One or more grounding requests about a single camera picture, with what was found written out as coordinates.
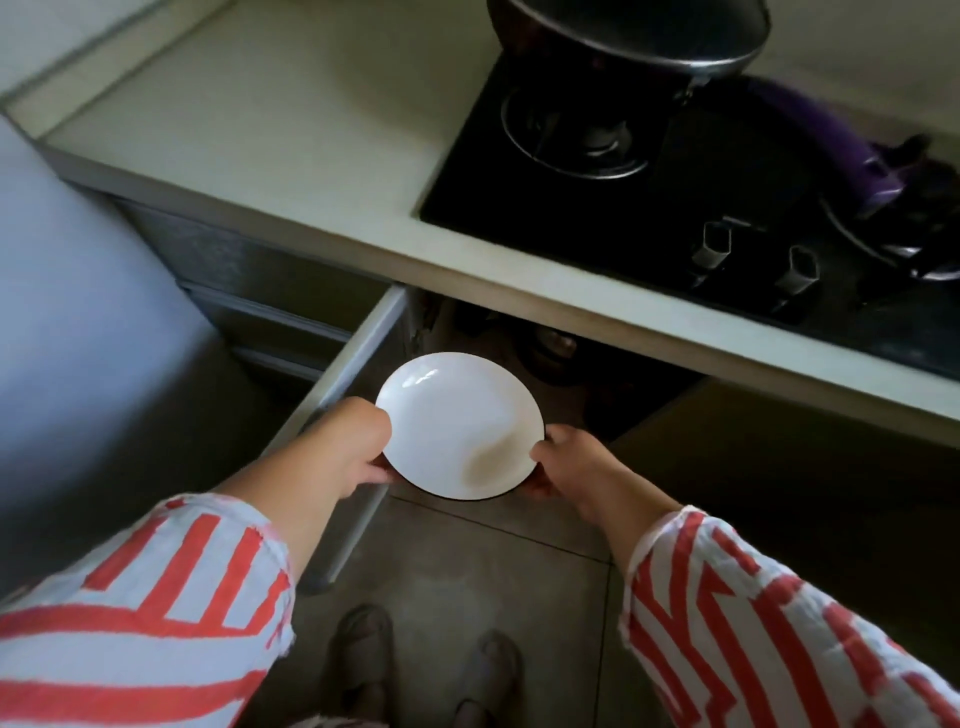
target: plate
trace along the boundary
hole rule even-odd
[[[523,383],[482,356],[438,352],[408,361],[376,406],[394,434],[383,453],[434,496],[481,500],[513,490],[535,466],[543,416]]]

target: person's right hand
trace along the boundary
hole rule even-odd
[[[535,494],[557,490],[591,523],[598,523],[595,498],[610,476],[632,474],[593,435],[570,425],[548,425],[546,440],[533,446],[530,457],[542,465],[546,476],[545,481],[535,477],[530,490]]]

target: foot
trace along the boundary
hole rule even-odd
[[[393,694],[394,626],[383,607],[363,604],[337,626],[347,717],[389,721]]]
[[[453,728],[497,725],[507,696],[519,682],[520,666],[520,650],[509,637],[496,630],[484,634],[467,661]]]

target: red and white striped shirt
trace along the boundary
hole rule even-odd
[[[636,547],[620,630],[678,726],[960,728],[875,626],[695,508]],[[167,500],[0,605],[0,725],[228,726],[293,641],[287,548],[248,504]]]

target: shirt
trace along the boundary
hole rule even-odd
[[[678,726],[956,726],[874,625],[696,508],[636,546],[619,629]],[[0,606],[0,724],[228,726],[293,640],[286,546],[248,504],[160,503]]]

